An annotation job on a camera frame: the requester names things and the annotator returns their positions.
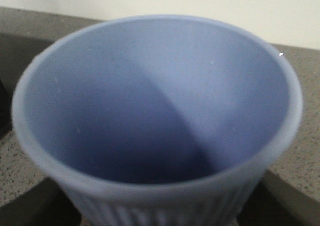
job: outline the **blue plastic cup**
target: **blue plastic cup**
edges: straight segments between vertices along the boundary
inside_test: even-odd
[[[13,99],[25,152],[97,226],[223,226],[290,145],[285,57],[191,16],[109,21],[37,56]]]

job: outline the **countertop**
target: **countertop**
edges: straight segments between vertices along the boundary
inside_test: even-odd
[[[0,16],[0,33],[52,42],[97,23],[1,7]],[[307,224],[315,225],[320,222],[320,51],[281,45],[275,47],[283,52],[301,81],[304,117],[295,141],[268,169],[263,181],[293,214]],[[9,132],[0,141],[0,160],[0,206],[44,178],[21,151],[14,132]]]

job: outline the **cup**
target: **cup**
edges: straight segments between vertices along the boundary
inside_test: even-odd
[[[224,226],[301,120],[275,48],[192,16],[97,24],[24,72],[13,125],[31,159],[96,226]]]

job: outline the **granite countertop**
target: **granite countertop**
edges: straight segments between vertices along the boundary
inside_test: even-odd
[[[98,22],[1,7],[0,15],[3,15],[2,20],[0,19],[0,33],[51,41]],[[302,197],[297,197],[302,201],[299,207],[301,204],[304,206],[305,200],[311,200],[313,208],[310,210],[306,206],[303,213],[307,215],[312,212],[308,217],[314,217],[315,222],[320,217],[320,51],[281,45],[275,47],[290,61],[301,81],[305,101],[304,117],[297,138],[269,168],[263,181],[289,209],[297,202],[288,201],[285,197],[282,199],[286,192]],[[8,133],[0,141],[0,160],[0,206],[23,194],[44,178],[21,151],[14,132]],[[301,214],[293,208],[291,212]],[[303,219],[304,216],[299,217],[309,223],[308,219]]]

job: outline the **white wall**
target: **white wall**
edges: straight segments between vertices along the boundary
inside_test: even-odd
[[[190,14],[229,22],[271,43],[320,49],[320,0],[0,0],[0,6],[103,20]]]

